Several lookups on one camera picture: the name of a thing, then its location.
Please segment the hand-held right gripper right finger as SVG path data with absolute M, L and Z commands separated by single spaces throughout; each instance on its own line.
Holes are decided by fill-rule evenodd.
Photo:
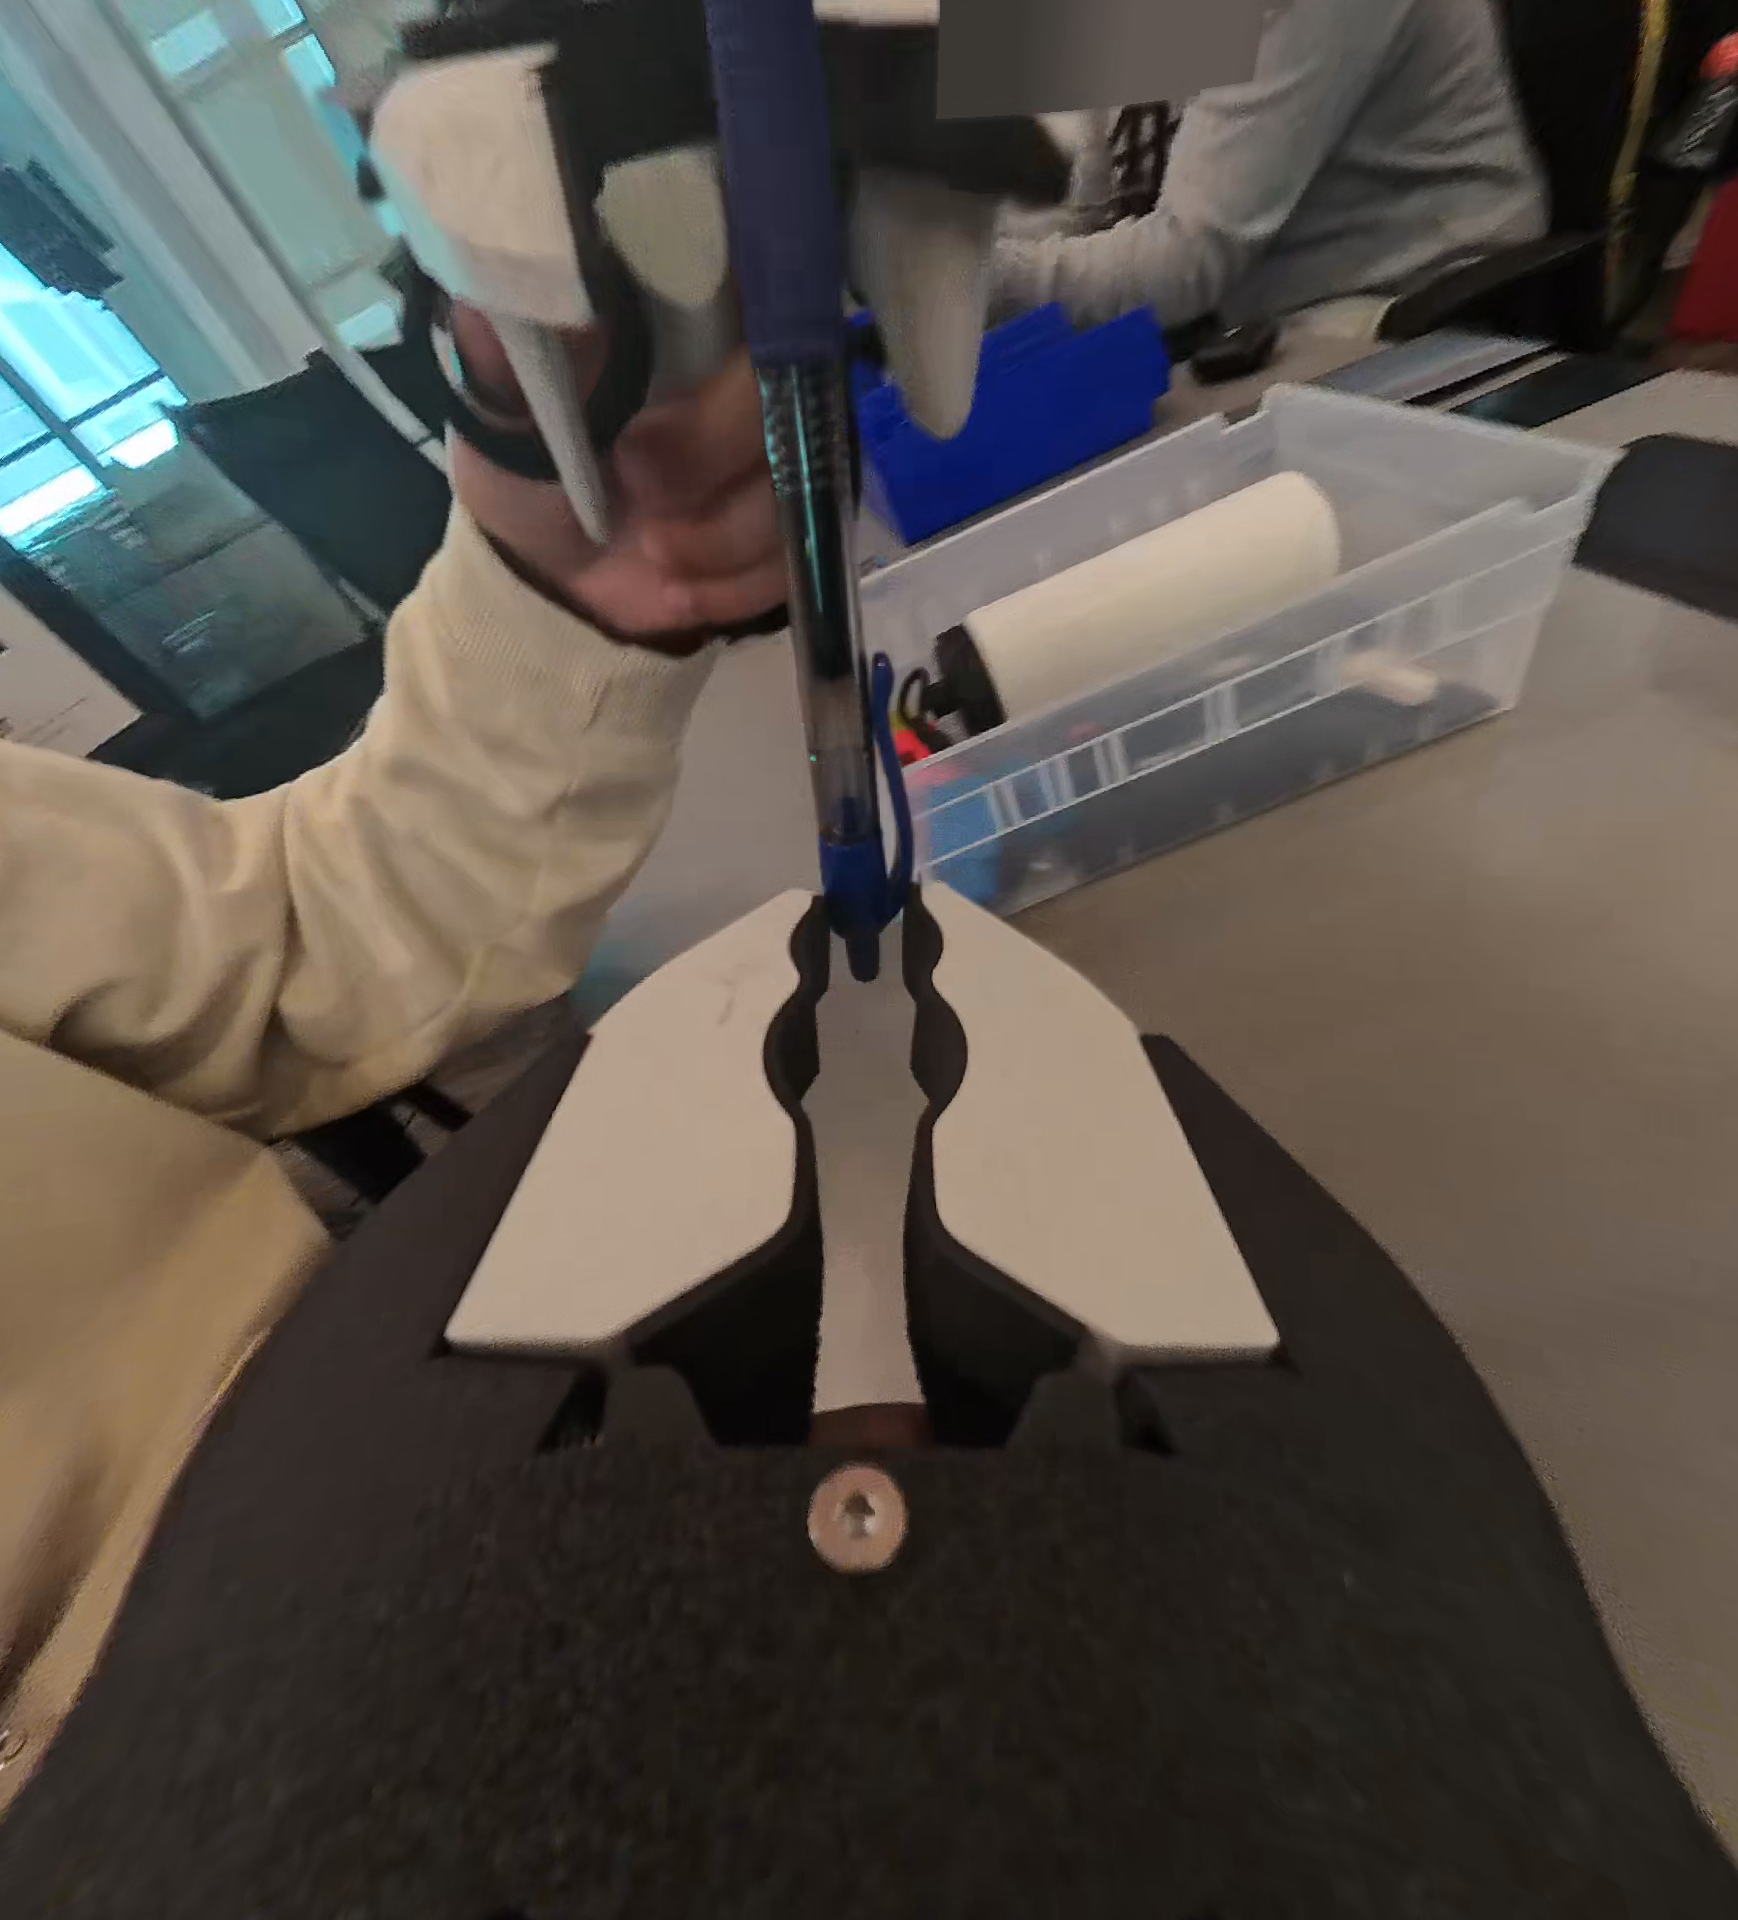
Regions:
M 1251 1369 L 1282 1337 L 1143 1036 L 964 895 L 906 913 L 925 1107 L 906 1321 L 929 1423 L 1001 1446 L 1047 1379 Z

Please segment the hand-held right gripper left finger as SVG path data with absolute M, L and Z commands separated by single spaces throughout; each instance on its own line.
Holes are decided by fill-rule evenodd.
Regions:
M 446 1348 L 670 1369 L 734 1446 L 810 1437 L 823 1226 L 807 1096 L 823 909 L 787 890 L 591 1031 Z

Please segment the grey desk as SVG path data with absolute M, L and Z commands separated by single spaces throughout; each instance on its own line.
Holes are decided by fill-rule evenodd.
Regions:
M 1511 714 L 1018 925 L 1459 1335 L 1738 1858 L 1738 626 L 1576 569 Z

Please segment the blue pen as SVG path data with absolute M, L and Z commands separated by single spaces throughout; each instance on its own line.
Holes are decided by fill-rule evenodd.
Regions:
M 707 1 L 726 203 L 785 540 L 823 901 L 862 983 L 907 907 L 914 827 L 889 705 L 866 646 L 843 229 L 828 85 L 807 1 Z

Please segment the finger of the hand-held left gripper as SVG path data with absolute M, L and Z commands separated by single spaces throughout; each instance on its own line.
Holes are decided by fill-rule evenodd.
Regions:
M 858 174 L 858 301 L 910 416 L 936 441 L 958 438 L 974 408 L 992 248 L 992 196 L 883 167 Z
M 603 174 L 600 221 L 649 341 L 649 393 L 695 393 L 743 342 L 717 151 L 615 163 Z

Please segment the blue plastic bin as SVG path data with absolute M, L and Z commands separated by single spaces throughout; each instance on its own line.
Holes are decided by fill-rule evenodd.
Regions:
M 945 441 L 907 410 L 873 315 L 849 321 L 849 346 L 866 500 L 906 544 L 1146 436 L 1169 393 L 1169 348 L 1149 308 L 1079 331 L 1049 303 L 992 329 L 972 413 Z

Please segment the black bottle red cap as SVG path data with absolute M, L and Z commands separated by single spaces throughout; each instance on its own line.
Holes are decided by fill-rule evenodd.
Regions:
M 1718 163 L 1738 122 L 1738 28 L 1716 38 L 1662 148 L 1677 172 L 1704 174 Z

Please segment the white roll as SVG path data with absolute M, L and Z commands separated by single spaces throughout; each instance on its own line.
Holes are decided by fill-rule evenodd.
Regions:
M 1053 710 L 1314 596 L 1342 554 L 1329 495 L 1277 472 L 939 633 L 937 708 L 974 735 Z

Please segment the black yellow striped chair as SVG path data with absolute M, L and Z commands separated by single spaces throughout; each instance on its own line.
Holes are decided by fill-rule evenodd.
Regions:
M 1508 315 L 1562 348 L 1602 348 L 1651 301 L 1698 201 L 1738 174 L 1738 122 L 1708 172 L 1662 163 L 1698 62 L 1738 28 L 1738 1 L 1512 1 L 1498 14 L 1551 235 L 1576 247 Z

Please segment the black rounded pad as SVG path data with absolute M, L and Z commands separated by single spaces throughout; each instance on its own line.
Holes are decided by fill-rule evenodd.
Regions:
M 1632 442 L 1602 484 L 1576 564 L 1738 624 L 1738 444 Z

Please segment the person's left forearm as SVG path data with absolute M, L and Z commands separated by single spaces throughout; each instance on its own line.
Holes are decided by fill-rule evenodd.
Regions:
M 244 799 L 0 738 L 0 1084 L 256 1140 L 564 996 L 657 842 L 716 643 L 610 637 L 456 512 L 360 733 Z

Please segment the person's left hand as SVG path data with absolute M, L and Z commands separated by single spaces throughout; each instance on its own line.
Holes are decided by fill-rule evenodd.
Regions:
M 522 478 L 448 436 L 453 520 L 425 570 L 430 612 L 507 651 L 688 658 L 787 593 L 752 359 L 647 404 L 603 459 L 607 529 L 569 486 Z

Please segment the clear plastic bin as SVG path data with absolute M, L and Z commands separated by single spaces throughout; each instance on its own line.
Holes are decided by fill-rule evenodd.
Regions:
M 881 567 L 868 637 L 949 742 L 906 773 L 914 827 L 986 789 L 1013 829 L 1011 917 L 1492 720 L 1529 665 L 1611 452 L 1447 413 L 1277 387 Z M 1016 589 L 1277 472 L 1336 507 L 1345 554 L 1314 596 L 1053 710 L 967 733 L 937 708 L 939 633 Z M 1443 696 L 1407 710 L 1342 684 L 1363 653 L 1421 660 Z

